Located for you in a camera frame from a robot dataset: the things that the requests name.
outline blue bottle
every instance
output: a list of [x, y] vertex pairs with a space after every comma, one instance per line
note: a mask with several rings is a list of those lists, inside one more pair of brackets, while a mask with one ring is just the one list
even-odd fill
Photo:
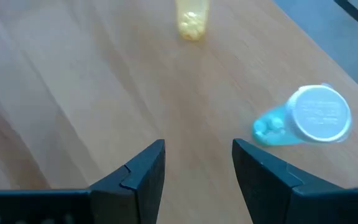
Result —
[[351, 124], [349, 105], [337, 91], [327, 85], [308, 85], [258, 118], [252, 134], [266, 146], [331, 143], [345, 140]]

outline wooden table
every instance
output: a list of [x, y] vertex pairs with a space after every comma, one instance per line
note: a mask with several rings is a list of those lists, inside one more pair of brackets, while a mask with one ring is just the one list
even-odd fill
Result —
[[12, 2], [0, 0], [0, 189], [86, 187], [164, 138], [159, 223], [251, 223], [231, 142], [321, 82], [348, 100], [350, 138], [266, 150], [358, 186], [358, 85], [271, 0], [212, 0], [199, 42], [177, 34], [173, 1]]

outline floor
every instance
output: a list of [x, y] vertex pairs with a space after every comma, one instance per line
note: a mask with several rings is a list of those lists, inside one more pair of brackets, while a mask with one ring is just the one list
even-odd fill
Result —
[[[358, 22], [334, 0], [275, 0], [358, 83]], [[352, 0], [358, 8], [358, 0]]]

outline plastic bottle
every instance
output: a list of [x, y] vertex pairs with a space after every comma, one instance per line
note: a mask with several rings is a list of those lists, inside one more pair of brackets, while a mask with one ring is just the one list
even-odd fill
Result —
[[252, 133], [266, 146], [331, 143], [345, 140], [351, 124], [349, 105], [337, 91], [325, 84], [308, 85], [257, 119]]
[[199, 40], [205, 33], [209, 0], [176, 0], [177, 26], [186, 40]]

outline white bottle cap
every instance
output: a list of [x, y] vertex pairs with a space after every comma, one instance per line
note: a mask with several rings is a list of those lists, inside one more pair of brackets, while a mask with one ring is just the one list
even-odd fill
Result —
[[286, 103], [286, 122], [306, 142], [338, 142], [349, 134], [352, 116], [346, 100], [330, 86], [302, 86]]

